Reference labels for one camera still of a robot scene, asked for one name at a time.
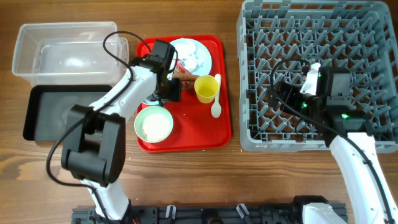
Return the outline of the green bowl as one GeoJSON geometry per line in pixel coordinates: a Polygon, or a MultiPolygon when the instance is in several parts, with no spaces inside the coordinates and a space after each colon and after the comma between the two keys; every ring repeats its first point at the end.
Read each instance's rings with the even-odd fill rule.
{"type": "Polygon", "coordinates": [[[161,106],[148,106],[138,112],[134,129],[140,140],[158,143],[168,138],[174,127],[171,113],[161,106]]]}

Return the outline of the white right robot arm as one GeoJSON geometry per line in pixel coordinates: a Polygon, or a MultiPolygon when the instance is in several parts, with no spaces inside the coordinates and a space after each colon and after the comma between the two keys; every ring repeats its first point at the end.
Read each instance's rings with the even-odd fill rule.
{"type": "Polygon", "coordinates": [[[314,125],[335,158],[348,191],[356,223],[397,223],[397,205],[376,153],[368,117],[351,105],[351,72],[320,67],[302,87],[271,82],[270,101],[314,125]]]}

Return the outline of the yellow plastic cup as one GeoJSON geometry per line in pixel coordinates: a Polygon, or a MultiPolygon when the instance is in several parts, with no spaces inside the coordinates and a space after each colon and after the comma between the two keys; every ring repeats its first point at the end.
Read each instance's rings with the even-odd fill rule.
{"type": "Polygon", "coordinates": [[[204,75],[195,80],[194,90],[199,102],[207,104],[211,103],[215,99],[220,87],[214,76],[204,75]]]}

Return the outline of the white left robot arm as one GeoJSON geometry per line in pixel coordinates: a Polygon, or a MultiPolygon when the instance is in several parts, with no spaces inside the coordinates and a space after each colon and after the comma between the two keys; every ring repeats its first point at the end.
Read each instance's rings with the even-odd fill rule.
{"type": "Polygon", "coordinates": [[[177,50],[156,40],[150,53],[127,65],[125,76],[104,97],[89,106],[75,105],[68,114],[61,165],[91,193],[95,207],[88,221],[132,222],[131,202],[119,175],[126,158],[126,123],[148,97],[178,101],[181,81],[169,79],[177,50]]]}

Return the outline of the light blue bowl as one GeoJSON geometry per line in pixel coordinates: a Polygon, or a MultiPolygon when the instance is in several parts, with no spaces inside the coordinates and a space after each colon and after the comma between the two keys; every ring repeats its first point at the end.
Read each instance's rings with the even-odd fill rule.
{"type": "Polygon", "coordinates": [[[147,105],[147,106],[163,106],[164,104],[163,104],[163,102],[161,101],[161,100],[159,100],[159,99],[157,99],[157,98],[154,98],[154,97],[148,97],[148,98],[146,98],[143,102],[142,102],[142,104],[145,104],[145,105],[147,105]]]}

